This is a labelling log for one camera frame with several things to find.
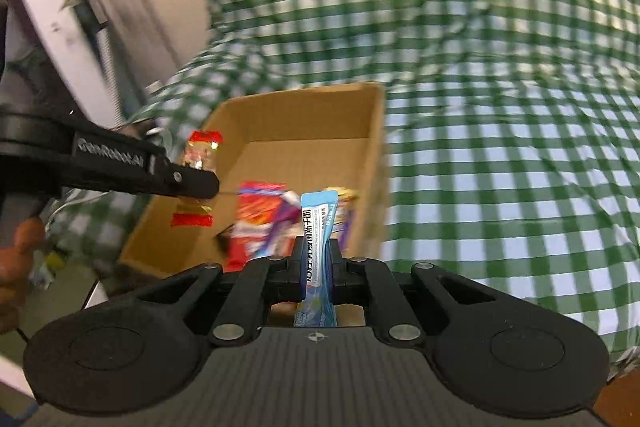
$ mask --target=checkered fabric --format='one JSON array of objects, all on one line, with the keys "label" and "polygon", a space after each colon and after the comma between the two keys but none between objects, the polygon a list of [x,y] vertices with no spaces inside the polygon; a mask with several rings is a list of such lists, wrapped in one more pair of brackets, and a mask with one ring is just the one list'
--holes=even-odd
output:
[{"label": "checkered fabric", "polygon": [[[386,86],[383,258],[429,260],[640,344],[637,0],[209,0],[210,45],[136,119],[176,158],[222,100]],[[76,198],[85,197],[76,194]],[[59,246],[113,262],[148,197],[67,207]]]}]

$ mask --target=person's arm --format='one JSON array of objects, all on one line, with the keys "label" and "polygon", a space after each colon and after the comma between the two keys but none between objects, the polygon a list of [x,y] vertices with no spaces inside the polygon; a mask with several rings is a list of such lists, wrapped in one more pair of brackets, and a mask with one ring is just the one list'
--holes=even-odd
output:
[{"label": "person's arm", "polygon": [[14,245],[0,250],[0,333],[20,324],[19,307],[28,293],[33,251],[43,240],[44,226],[32,217],[16,229]]}]

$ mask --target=open brown box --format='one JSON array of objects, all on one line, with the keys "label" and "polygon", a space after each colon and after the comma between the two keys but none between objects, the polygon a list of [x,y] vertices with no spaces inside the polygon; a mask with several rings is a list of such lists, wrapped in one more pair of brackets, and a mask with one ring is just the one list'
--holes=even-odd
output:
[{"label": "open brown box", "polygon": [[225,265],[216,235],[236,217],[243,181],[286,183],[298,194],[328,186],[354,188],[356,202],[348,256],[374,257],[387,192],[383,167],[385,95],[364,82],[256,94],[222,103],[204,130],[222,133],[210,200],[210,228],[169,227],[177,201],[156,196],[129,237],[121,263],[167,277],[201,263]]}]

